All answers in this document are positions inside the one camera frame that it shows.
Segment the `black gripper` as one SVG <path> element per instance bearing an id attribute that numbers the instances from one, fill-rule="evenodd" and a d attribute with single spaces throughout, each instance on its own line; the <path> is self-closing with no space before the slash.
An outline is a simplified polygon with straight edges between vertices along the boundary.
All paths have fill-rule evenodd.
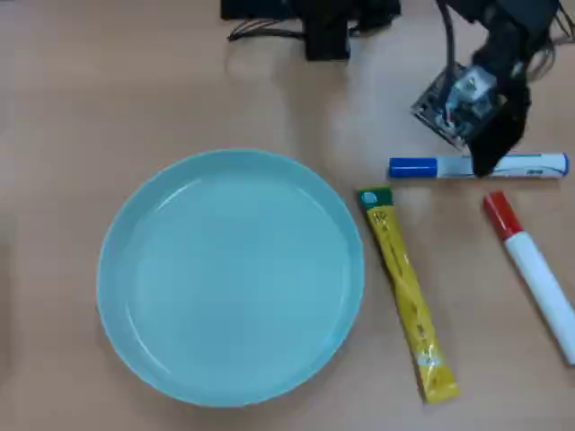
<path id="1" fill-rule="evenodd" d="M 531 92 L 526 80 L 529 55 L 525 32 L 511 21 L 496 21 L 488 28 L 484 44 L 472 56 L 473 66 L 494 80 L 494 88 L 507 102 L 488 124 L 468 143 L 473 174 L 490 175 L 501 159 L 522 139 Z"/>

